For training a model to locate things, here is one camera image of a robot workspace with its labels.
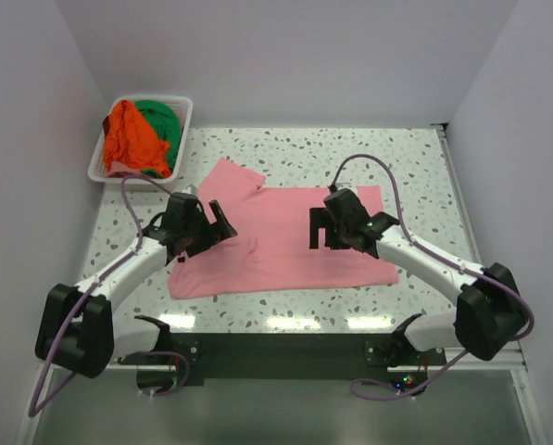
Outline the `pink t shirt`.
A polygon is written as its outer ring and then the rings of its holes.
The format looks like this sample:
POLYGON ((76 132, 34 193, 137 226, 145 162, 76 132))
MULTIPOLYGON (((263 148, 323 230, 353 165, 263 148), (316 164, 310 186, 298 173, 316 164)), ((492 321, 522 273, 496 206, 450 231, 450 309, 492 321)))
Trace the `pink t shirt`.
POLYGON ((396 267, 354 249, 309 246, 309 211, 325 187, 267 187, 263 175, 220 159, 198 187, 203 203, 217 201, 237 235, 175 263, 173 299, 283 289, 394 285, 396 267))

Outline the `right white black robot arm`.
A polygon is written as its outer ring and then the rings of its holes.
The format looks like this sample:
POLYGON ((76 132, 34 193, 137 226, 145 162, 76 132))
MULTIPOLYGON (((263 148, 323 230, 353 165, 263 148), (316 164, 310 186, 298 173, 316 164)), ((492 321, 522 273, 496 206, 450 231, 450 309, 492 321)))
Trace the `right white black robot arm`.
POLYGON ((309 211, 309 246, 349 249, 393 263, 433 287, 455 307, 446 314, 414 314, 392 333, 389 362, 415 363, 425 351, 463 348, 490 361, 533 324, 511 271, 451 256, 412 235, 399 217, 370 215, 351 190, 327 196, 309 211))

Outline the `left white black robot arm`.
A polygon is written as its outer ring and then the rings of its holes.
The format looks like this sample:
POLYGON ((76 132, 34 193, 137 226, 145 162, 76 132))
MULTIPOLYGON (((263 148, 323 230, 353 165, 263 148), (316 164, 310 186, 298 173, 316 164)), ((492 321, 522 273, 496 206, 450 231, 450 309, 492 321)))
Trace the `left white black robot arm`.
POLYGON ((165 211, 141 229, 114 263, 73 286, 54 286, 46 297, 36 357, 89 378, 136 353, 151 363, 166 361, 174 349, 167 324, 139 315, 131 330, 114 324, 113 314, 175 258, 191 258, 237 235, 219 202, 212 200, 209 207, 212 219, 196 196, 171 194, 165 211))

